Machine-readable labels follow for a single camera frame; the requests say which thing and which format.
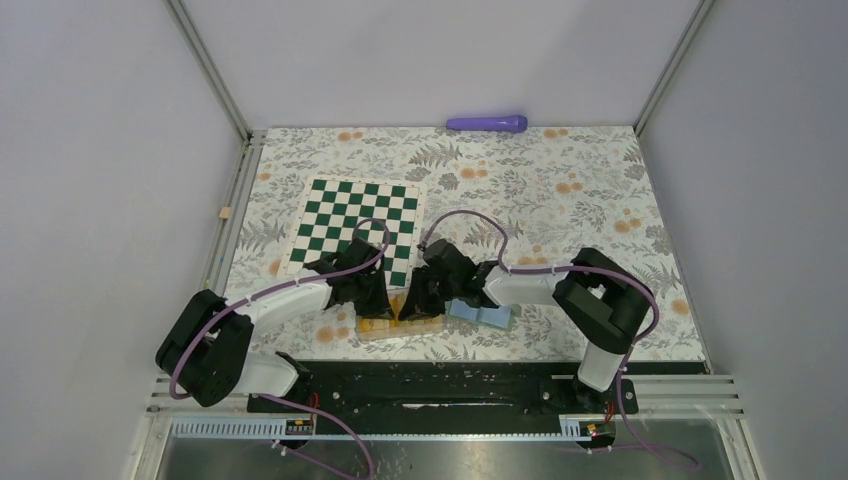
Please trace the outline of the clear plastic card box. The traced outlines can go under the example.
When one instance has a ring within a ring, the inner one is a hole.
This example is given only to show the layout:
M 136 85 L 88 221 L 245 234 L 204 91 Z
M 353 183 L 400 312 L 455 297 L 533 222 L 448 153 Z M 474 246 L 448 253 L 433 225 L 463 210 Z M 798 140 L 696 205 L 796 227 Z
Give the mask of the clear plastic card box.
M 444 315 L 412 320 L 400 320 L 398 315 L 407 297 L 406 290 L 394 290 L 388 299 L 395 316 L 389 318 L 364 318 L 358 316 L 355 323 L 357 337 L 361 341 L 376 341 L 416 335 L 441 333 L 445 329 Z

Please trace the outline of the green leather card holder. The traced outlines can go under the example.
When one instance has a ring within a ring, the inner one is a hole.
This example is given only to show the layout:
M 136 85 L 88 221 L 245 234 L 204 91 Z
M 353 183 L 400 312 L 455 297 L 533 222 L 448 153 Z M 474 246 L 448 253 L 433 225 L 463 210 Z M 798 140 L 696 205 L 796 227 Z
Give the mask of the green leather card holder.
M 509 330 L 513 318 L 513 310 L 509 306 L 471 307 L 459 299 L 447 303 L 446 313 L 455 319 L 500 330 Z

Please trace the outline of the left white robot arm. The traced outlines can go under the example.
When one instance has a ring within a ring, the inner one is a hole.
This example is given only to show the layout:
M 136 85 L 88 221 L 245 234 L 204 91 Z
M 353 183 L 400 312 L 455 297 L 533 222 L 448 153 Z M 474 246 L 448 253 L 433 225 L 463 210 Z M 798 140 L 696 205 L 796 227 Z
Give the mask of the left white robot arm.
M 285 410 L 299 410 L 310 397 L 302 378 L 306 371 L 284 354 L 252 352 L 252 342 L 289 320 L 336 305 L 388 312 L 384 254 L 356 238 L 344 250 L 305 264 L 291 279 L 232 305 L 201 290 L 158 348 L 155 363 L 175 381 L 176 398 L 190 397 L 202 407 L 234 393 L 267 393 Z

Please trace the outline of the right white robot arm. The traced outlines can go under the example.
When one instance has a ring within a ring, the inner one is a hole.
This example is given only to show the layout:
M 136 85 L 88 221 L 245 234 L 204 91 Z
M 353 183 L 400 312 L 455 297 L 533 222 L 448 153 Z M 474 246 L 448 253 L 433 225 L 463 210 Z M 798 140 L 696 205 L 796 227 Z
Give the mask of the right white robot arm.
M 436 317 L 453 300 L 472 308 L 560 307 L 588 341 L 573 396 L 589 412 L 612 400 L 646 317 L 658 313 L 652 292 L 597 249 L 581 249 L 567 265 L 509 269 L 496 260 L 476 263 L 441 239 L 424 249 L 398 316 Z

